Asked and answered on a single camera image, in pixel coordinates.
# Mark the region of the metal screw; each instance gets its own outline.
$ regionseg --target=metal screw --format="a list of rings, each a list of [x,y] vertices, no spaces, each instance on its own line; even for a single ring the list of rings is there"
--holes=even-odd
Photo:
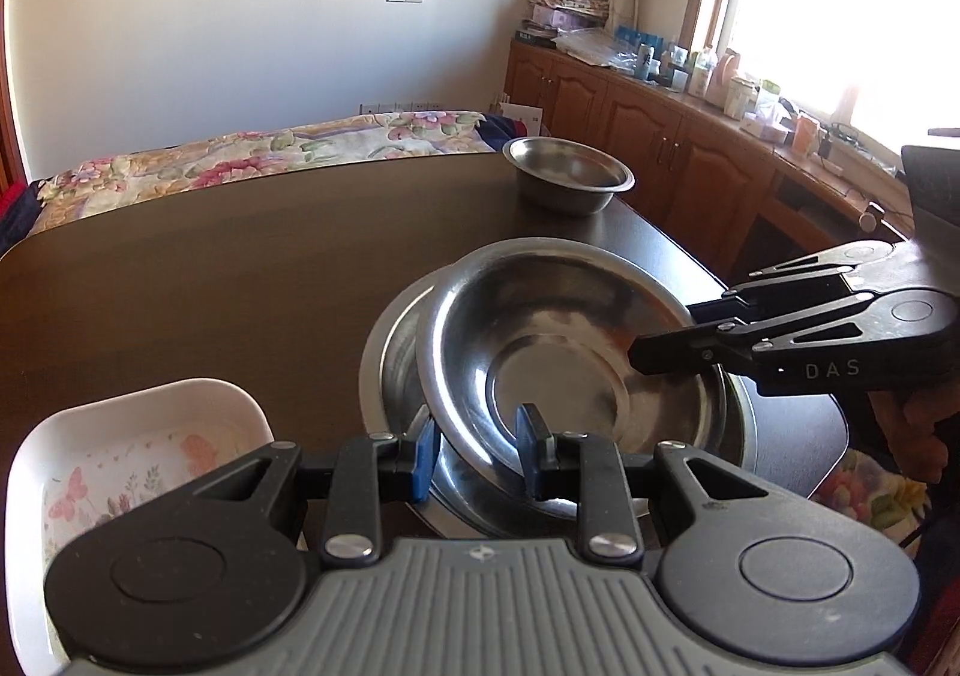
[[[598,557],[629,557],[637,551],[637,542],[623,533],[601,533],[595,535],[589,542],[590,551]]]
[[[323,548],[331,557],[338,560],[359,560],[373,554],[373,542],[365,536],[356,533],[335,535],[329,539]]]

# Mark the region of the dark wooden table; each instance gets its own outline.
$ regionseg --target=dark wooden table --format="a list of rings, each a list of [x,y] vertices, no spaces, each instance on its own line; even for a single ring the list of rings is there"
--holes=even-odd
[[[194,376],[243,387],[279,437],[338,446],[362,431],[360,355],[391,299],[473,249],[526,235],[613,251],[685,304],[722,291],[622,203],[589,219],[520,205],[496,154],[330,167],[142,203],[43,232],[0,260],[0,468],[6,476],[56,411]],[[846,447],[839,409],[752,394],[758,473],[809,494]],[[385,522],[388,535],[425,532],[403,508]],[[0,673],[11,674],[6,629]]]

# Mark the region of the cabinet handle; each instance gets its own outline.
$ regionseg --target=cabinet handle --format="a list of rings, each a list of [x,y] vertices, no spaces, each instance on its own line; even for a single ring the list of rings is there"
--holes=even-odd
[[[659,147],[659,150],[656,152],[656,163],[664,163],[664,147],[668,142],[670,142],[669,137],[661,137],[661,147]]]
[[[677,151],[680,150],[680,143],[674,143],[673,148],[670,151],[670,164],[667,166],[667,170],[671,173],[673,172],[674,165],[677,163]]]

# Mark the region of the stainless steel bowl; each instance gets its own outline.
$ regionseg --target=stainless steel bowl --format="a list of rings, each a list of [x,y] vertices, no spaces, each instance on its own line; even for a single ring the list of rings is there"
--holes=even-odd
[[[635,183],[625,164],[569,140],[520,137],[503,147],[503,155],[517,167],[521,196],[568,215],[597,213]]]
[[[536,404],[554,432],[607,435],[625,452],[662,440],[716,448],[724,427],[716,369],[646,376],[627,360],[637,335],[690,323],[659,281],[608,251],[507,240],[443,271],[419,323],[416,363],[426,402],[459,456],[522,497],[514,439],[521,403]]]
[[[406,431],[426,402],[416,367],[416,330],[443,271],[421,278],[401,292],[371,330],[360,363],[360,408],[368,432]],[[737,378],[724,375],[728,411],[716,453],[746,470],[755,468],[755,422],[749,398]],[[443,537],[558,537],[574,535],[572,504],[554,510],[525,497],[512,497],[461,459],[444,439],[429,499],[416,513]],[[635,502],[637,515],[646,501]]]

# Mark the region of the bowl rim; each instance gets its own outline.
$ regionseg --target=bowl rim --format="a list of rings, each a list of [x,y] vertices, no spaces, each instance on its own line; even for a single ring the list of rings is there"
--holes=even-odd
[[[517,157],[515,157],[515,155],[512,154],[512,147],[514,147],[515,144],[520,142],[527,142],[530,140],[551,140],[553,142],[566,143],[568,145],[573,145],[578,148],[586,149],[592,154],[598,155],[598,157],[600,157],[600,158],[595,158],[594,161],[602,164],[605,167],[613,165],[614,167],[619,169],[624,175],[624,179],[620,181],[619,184],[617,184],[616,186],[588,186],[586,184],[578,184],[577,182],[574,182],[574,181],[563,181],[563,179],[548,178],[547,176],[542,175],[536,170],[532,170],[526,165],[520,163],[519,161],[517,161]],[[503,148],[501,149],[501,152],[504,155],[504,157],[507,158],[507,161],[509,161],[512,165],[514,165],[515,168],[517,168],[517,170],[520,170],[521,172],[526,173],[529,176],[534,176],[534,178],[540,179],[541,181],[546,182],[546,184],[563,186],[563,188],[573,189],[574,191],[583,191],[589,194],[621,194],[625,191],[630,191],[632,187],[634,187],[635,184],[637,184],[637,178],[634,176],[634,173],[632,172],[632,170],[622,161],[618,160],[618,158],[614,158],[610,154],[600,151],[599,149],[594,148],[592,146],[584,145],[583,143],[574,142],[573,140],[565,140],[561,137],[542,137],[542,136],[541,137],[515,137],[514,139],[504,144]]]

